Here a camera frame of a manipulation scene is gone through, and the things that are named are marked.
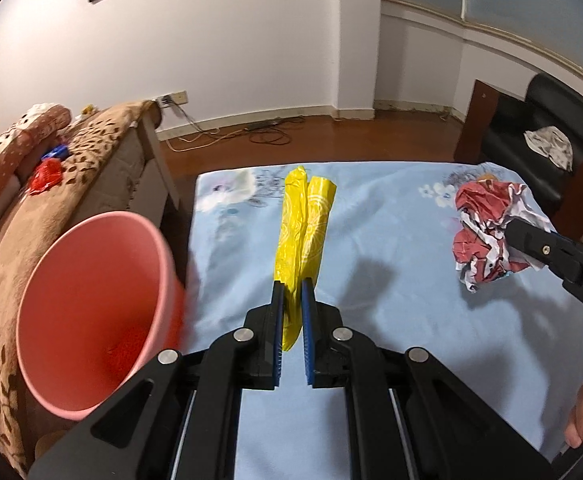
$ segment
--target blue tablecloth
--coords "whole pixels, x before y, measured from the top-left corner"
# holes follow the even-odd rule
[[[215,171],[196,185],[186,351],[242,325],[270,301],[284,177],[295,166]],[[316,298],[377,345],[423,346],[552,458],[583,382],[583,305],[548,269],[483,285],[459,282],[451,253],[458,186],[492,164],[305,164],[337,184]],[[531,200],[537,211],[536,203]],[[245,391],[236,479],[348,479],[342,390],[306,385],[302,336],[282,359],[275,392]]]

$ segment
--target yellow object on sofa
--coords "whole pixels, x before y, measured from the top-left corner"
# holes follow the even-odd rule
[[[302,327],[300,282],[311,278],[316,283],[318,279],[335,189],[333,182],[319,176],[312,177],[307,186],[307,173],[302,166],[285,178],[280,238],[273,273],[273,279],[285,285],[283,350],[289,350],[294,345]]]

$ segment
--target silver screw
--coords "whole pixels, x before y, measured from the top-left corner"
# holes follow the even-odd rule
[[[424,348],[412,348],[409,351],[409,359],[416,363],[424,363],[429,359],[429,352]]]
[[[254,331],[250,328],[239,328],[234,332],[234,339],[236,341],[249,341],[254,337]]]
[[[171,363],[175,363],[178,359],[178,352],[175,350],[162,350],[158,354],[158,362],[161,365],[170,365]]]
[[[342,326],[340,328],[336,328],[332,332],[332,335],[337,341],[348,341],[353,337],[353,332],[349,328]]]

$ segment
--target sofa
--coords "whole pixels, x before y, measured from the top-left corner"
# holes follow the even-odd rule
[[[532,151],[526,130],[555,126],[571,142],[571,172]],[[558,79],[539,73],[524,98],[476,80],[454,153],[456,162],[495,162],[516,171],[564,236],[583,237],[583,97]]]

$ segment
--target sofa leg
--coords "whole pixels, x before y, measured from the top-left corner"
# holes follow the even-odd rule
[[[580,241],[583,237],[583,162],[565,190],[560,208],[551,222],[558,233]]]
[[[453,154],[455,162],[478,164],[480,146],[489,123],[494,118],[501,93],[482,81],[476,80],[469,102],[469,111]]]

